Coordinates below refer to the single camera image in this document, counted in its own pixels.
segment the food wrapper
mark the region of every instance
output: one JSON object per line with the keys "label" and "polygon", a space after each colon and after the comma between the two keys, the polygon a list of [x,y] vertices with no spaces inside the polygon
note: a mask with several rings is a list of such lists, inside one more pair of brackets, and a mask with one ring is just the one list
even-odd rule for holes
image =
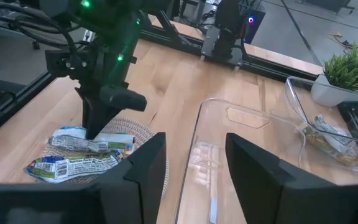
{"label": "food wrapper", "polygon": [[353,147],[348,147],[344,152],[341,152],[333,147],[320,132],[314,131],[311,127],[306,127],[303,132],[309,143],[330,155],[335,160],[346,166],[358,166],[358,154],[356,153],[356,150],[354,150],[355,145],[353,145]]}
{"label": "food wrapper", "polygon": [[99,133],[94,140],[85,138],[86,129],[64,126],[56,130],[48,143],[60,149],[79,152],[107,153],[116,150],[130,155],[134,150],[135,136],[130,134]]}
{"label": "food wrapper", "polygon": [[60,183],[75,177],[102,174],[125,158],[120,151],[92,156],[45,156],[32,161],[25,171],[50,183]]}

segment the potted plant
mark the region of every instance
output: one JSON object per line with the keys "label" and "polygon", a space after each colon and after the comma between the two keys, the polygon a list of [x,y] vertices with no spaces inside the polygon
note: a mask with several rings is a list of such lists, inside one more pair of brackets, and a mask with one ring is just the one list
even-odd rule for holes
{"label": "potted plant", "polygon": [[358,90],[358,48],[356,44],[353,45],[353,49],[349,53],[340,56],[333,55],[324,63],[324,75],[319,75],[313,84],[311,96],[319,104],[336,106],[349,96],[341,88],[351,91]]}

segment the green led light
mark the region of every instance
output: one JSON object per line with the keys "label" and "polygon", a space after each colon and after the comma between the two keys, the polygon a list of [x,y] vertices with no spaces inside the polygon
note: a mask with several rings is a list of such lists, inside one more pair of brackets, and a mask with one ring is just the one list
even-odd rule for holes
{"label": "green led light", "polygon": [[90,7],[90,6],[91,6],[91,3],[90,3],[89,1],[87,1],[87,0],[85,0],[85,1],[82,2],[82,5],[83,5],[84,7]]}

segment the woven placemat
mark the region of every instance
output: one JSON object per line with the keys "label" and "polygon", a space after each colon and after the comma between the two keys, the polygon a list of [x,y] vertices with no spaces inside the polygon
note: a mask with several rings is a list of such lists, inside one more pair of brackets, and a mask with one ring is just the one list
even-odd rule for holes
{"label": "woven placemat", "polygon": [[[140,124],[136,121],[132,121],[127,118],[114,118],[112,119],[106,127],[101,131],[102,133],[127,133],[135,136],[135,150],[138,149],[141,145],[147,142],[151,137],[154,136],[154,133],[143,124]],[[42,156],[81,156],[89,154],[88,152],[73,152],[69,150],[61,150],[55,146],[47,145]],[[87,175],[83,177],[76,177],[74,179],[68,180],[66,182],[69,183],[88,183],[91,180],[95,179],[97,175]],[[169,160],[167,155],[167,165],[165,170],[165,180],[162,189],[162,197],[165,195],[167,191],[169,181]]]}

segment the blue light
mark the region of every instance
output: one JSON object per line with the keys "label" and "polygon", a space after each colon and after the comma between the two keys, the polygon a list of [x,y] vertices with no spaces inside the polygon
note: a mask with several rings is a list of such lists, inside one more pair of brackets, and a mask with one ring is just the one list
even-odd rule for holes
{"label": "blue light", "polygon": [[248,17],[248,22],[249,22],[250,24],[253,24],[254,21],[255,21],[255,19],[254,19],[253,16]]}

